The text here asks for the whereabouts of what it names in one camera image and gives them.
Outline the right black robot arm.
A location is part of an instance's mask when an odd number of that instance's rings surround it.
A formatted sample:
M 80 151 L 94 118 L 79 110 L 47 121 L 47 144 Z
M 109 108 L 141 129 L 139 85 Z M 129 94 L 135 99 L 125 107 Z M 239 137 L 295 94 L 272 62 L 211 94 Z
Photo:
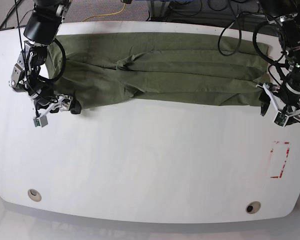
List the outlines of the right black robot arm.
M 82 107 L 74 93 L 61 94 L 54 90 L 55 83 L 66 69 L 66 52 L 56 35 L 71 6 L 70 0 L 36 0 L 25 26 L 25 41 L 13 67 L 9 85 L 16 93 L 27 93 L 34 105 L 36 127 L 48 125 L 47 114 L 71 112 L 80 114 Z M 40 75 L 41 66 L 48 58 L 48 46 L 56 44 L 61 51 L 59 73 L 53 78 Z

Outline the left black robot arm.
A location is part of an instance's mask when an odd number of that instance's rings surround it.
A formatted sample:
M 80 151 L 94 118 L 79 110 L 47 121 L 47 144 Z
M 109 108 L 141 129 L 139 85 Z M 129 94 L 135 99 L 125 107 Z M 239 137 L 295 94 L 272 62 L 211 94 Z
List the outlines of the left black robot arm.
M 286 127 L 300 123 L 300 9 L 294 0 L 261 0 L 262 15 L 267 20 L 259 23 L 252 35 L 252 44 L 257 55 L 270 67 L 275 67 L 281 83 L 258 83 L 252 93 L 239 93 L 238 105 L 260 106 L 264 116 L 270 104 L 276 110 L 274 123 Z M 272 60 L 261 52 L 257 44 L 259 30 L 269 24 L 277 25 L 281 55 L 285 63 Z

